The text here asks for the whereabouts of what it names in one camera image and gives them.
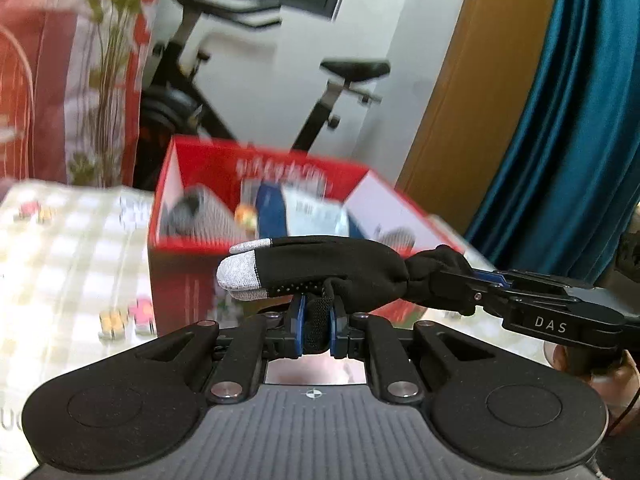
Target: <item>orange object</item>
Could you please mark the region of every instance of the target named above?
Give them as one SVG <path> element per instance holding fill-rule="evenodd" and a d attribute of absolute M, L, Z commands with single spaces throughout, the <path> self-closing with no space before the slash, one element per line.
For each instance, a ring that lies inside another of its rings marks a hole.
<path fill-rule="evenodd" d="M 244 229 L 249 236 L 255 235 L 258 230 L 258 212 L 255 207 L 249 204 L 238 204 L 234 214 L 236 224 Z"/>
<path fill-rule="evenodd" d="M 103 310 L 100 313 L 100 339 L 115 341 L 125 336 L 125 321 L 119 310 Z"/>
<path fill-rule="evenodd" d="M 50 207 L 41 207 L 38 210 L 38 224 L 46 224 L 51 222 L 53 218 L 53 209 Z"/>

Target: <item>circular pad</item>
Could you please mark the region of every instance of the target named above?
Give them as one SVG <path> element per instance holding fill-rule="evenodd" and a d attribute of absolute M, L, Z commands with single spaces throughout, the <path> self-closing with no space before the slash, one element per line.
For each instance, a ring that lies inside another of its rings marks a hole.
<path fill-rule="evenodd" d="M 22 413 L 38 461 L 75 472 L 113 472 L 177 447 L 205 404 L 163 365 L 92 365 L 43 384 Z"/>
<path fill-rule="evenodd" d="M 539 428 L 552 422 L 562 411 L 560 399 L 538 386 L 501 386 L 486 398 L 486 406 L 498 420 L 516 428 Z"/>
<path fill-rule="evenodd" d="M 92 428 L 122 426 L 142 408 L 142 398 L 124 386 L 94 386 L 83 390 L 69 401 L 71 418 Z"/>
<path fill-rule="evenodd" d="M 436 394 L 431 420 L 451 446 L 498 470 L 540 473 L 588 457 L 607 409 L 582 381 L 539 364 L 473 362 Z"/>

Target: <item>teal curtain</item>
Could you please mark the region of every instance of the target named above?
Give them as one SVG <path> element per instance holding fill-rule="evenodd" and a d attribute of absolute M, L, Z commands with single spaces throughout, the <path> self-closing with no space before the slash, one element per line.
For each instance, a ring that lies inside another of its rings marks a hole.
<path fill-rule="evenodd" d="M 640 199 L 640 0 L 556 0 L 520 123 L 466 238 L 593 282 Z"/>

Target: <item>cardboard box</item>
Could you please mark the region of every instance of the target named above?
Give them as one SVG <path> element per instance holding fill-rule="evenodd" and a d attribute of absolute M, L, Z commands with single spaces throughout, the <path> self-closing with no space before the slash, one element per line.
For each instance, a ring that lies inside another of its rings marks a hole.
<path fill-rule="evenodd" d="M 228 255 L 232 241 L 199 242 L 169 237 L 162 231 L 162 222 L 186 188 L 204 184 L 233 212 L 240 201 L 241 183 L 253 179 L 311 183 L 326 198 L 343 202 L 367 238 L 376 239 L 403 227 L 415 236 L 414 253 L 440 244 L 462 249 L 436 222 L 366 166 L 303 152 L 177 136 L 164 160 L 149 226 L 148 259 L 158 335 L 202 319 L 232 326 L 245 311 L 252 313 L 283 302 L 275 298 L 239 304 L 217 287 L 216 269 Z"/>

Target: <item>black glove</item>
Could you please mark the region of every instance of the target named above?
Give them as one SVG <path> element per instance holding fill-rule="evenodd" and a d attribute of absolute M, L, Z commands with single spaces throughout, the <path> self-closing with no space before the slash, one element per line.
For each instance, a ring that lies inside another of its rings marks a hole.
<path fill-rule="evenodd" d="M 402 298 L 428 306 L 430 275 L 470 275 L 462 254 L 440 245 L 403 260 L 386 245 L 361 238 L 265 238 L 236 245 L 218 267 L 218 283 L 238 300 L 308 294 L 305 352 L 328 346 L 329 310 L 336 296 L 347 314 L 369 312 Z"/>

